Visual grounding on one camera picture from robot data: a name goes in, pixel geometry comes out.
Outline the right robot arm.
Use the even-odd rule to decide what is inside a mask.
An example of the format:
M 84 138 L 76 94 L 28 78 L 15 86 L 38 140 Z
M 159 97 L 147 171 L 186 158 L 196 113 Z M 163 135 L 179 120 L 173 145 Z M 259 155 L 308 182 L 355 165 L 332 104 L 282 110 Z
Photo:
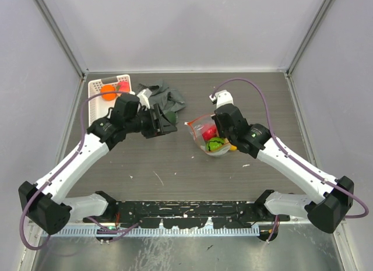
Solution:
M 329 175 L 290 150 L 261 124 L 249 124 L 238 107 L 225 104 L 214 111 L 219 135 L 241 153 L 273 167 L 303 190 L 302 195 L 266 190 L 255 202 L 259 219 L 274 215 L 308 219 L 324 233 L 333 233 L 353 204 L 354 182 Z

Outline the green striped melon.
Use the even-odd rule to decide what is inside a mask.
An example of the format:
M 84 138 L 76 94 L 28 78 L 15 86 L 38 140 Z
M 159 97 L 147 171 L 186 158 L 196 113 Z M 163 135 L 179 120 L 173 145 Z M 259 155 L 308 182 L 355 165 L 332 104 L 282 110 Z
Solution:
M 220 137 L 213 137 L 206 143 L 205 149 L 207 152 L 214 152 L 225 145 L 225 140 Z

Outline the dark green avocado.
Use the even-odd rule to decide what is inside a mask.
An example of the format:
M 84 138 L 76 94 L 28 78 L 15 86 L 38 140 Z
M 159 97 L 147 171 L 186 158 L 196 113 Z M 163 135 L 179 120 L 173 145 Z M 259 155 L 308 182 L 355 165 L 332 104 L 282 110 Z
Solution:
M 165 113 L 165 117 L 167 118 L 167 120 L 169 121 L 170 124 L 176 125 L 177 115 L 176 115 L 175 112 L 169 111 L 169 112 Z

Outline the red apple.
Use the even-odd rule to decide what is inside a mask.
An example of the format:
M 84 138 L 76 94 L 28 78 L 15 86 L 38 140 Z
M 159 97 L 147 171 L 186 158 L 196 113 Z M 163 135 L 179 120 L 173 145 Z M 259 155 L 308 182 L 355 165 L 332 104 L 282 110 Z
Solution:
M 216 137 L 217 135 L 217 128 L 215 124 L 206 124 L 203 126 L 202 130 L 202 137 L 205 142 L 207 142 L 209 139 Z

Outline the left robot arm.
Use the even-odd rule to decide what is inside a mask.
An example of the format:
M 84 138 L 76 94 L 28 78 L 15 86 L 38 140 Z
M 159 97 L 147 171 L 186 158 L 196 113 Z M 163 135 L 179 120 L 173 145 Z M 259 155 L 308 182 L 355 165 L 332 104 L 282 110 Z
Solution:
M 114 198 L 102 191 L 79 198 L 67 194 L 84 173 L 130 133 L 146 139 L 177 131 L 158 104 L 146 104 L 145 97 L 124 93 L 107 115 L 83 130 L 82 138 L 53 170 L 34 184 L 24 182 L 19 196 L 24 215 L 47 234 L 61 231 L 69 221 L 97 216 L 110 222 L 117 215 Z

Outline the clear zip top bag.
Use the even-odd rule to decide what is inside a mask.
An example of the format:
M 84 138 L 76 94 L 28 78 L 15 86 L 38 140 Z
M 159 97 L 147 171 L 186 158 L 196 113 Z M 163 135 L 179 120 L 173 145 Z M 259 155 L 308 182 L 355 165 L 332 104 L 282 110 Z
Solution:
M 218 134 L 212 115 L 200 116 L 186 122 L 185 125 L 189 128 L 197 147 L 208 156 L 221 157 L 230 151 L 231 145 Z

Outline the orange fruit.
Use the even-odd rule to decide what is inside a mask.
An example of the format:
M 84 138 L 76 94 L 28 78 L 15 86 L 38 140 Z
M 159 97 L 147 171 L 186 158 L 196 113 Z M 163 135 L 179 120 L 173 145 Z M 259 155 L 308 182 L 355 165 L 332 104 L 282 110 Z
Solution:
M 112 85 L 104 85 L 100 89 L 101 98 L 105 101 L 113 101 L 117 98 L 117 90 Z

